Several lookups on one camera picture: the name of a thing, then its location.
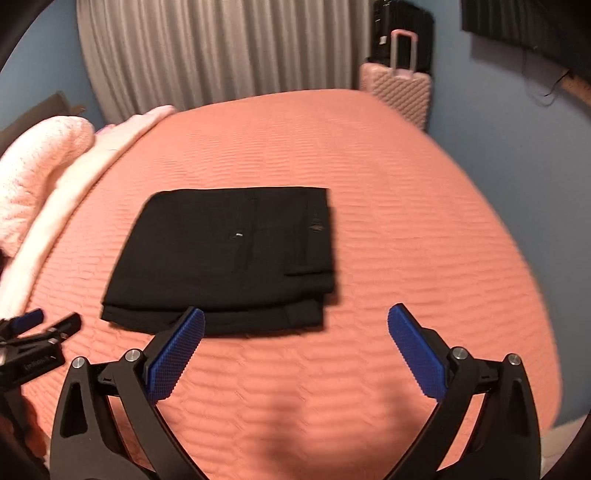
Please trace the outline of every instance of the folded black pants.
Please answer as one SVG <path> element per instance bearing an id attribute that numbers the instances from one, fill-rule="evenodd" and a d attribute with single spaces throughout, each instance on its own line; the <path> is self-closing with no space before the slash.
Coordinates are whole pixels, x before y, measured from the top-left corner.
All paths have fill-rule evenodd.
<path id="1" fill-rule="evenodd" d="M 315 327 L 334 286 L 325 189 L 160 192 L 132 229 L 101 318 L 157 333 L 196 306 L 208 336 Z"/>

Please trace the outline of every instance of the white curtain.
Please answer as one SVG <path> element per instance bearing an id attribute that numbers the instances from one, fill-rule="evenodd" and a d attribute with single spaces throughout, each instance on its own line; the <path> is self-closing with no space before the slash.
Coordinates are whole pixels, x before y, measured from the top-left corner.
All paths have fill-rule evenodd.
<path id="1" fill-rule="evenodd" d="M 353 88 L 369 0 L 77 0 L 90 81 L 110 123 L 300 89 Z"/>

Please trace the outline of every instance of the white blanket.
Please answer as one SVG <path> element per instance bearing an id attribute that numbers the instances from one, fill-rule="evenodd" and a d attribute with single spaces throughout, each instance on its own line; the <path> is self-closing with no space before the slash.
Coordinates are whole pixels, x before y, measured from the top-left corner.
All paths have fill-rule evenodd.
<path id="1" fill-rule="evenodd" d="M 96 134 L 94 146 L 68 166 L 56 181 L 16 256 L 0 278 L 0 318 L 24 313 L 43 263 L 66 223 L 108 168 L 154 125 L 176 112 L 160 106 Z"/>

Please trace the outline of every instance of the bed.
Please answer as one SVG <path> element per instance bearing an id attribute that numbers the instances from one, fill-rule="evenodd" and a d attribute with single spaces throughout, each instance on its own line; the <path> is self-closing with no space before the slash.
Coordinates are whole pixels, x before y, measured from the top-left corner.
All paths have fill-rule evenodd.
<path id="1" fill-rule="evenodd" d="M 26 309 L 42 307 L 51 322 L 83 316 L 81 332 L 64 344 L 68 361 L 111 361 L 142 348 L 148 335 L 99 316 L 144 202 L 161 190 L 290 185 L 330 189 L 337 294 L 321 332 L 205 339 L 173 395 L 158 404 L 212 480 L 383 478 L 434 407 L 389 338 L 387 312 L 398 302 L 474 356 L 519 353 L 540 426 L 551 427 L 560 370 L 525 261 L 465 173 L 361 92 L 280 93 L 164 118 L 81 197 L 35 275 Z M 47 434 L 66 371 L 24 388 Z M 473 403 L 446 463 L 467 441 Z"/>

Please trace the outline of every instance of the blue wall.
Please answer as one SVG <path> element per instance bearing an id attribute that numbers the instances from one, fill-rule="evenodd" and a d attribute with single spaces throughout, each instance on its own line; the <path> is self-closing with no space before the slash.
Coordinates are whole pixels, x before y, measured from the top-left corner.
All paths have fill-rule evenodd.
<path id="1" fill-rule="evenodd" d="M 76 0 L 55 0 L 49 5 L 0 72 L 0 129 L 58 90 L 71 106 L 84 105 L 82 116 L 96 128 L 104 126 L 82 59 Z"/>
<path id="2" fill-rule="evenodd" d="M 460 29 L 459 0 L 417 0 L 436 20 L 430 135 L 499 213 L 543 291 L 560 354 L 558 424 L 591 407 L 591 109 L 561 68 Z"/>

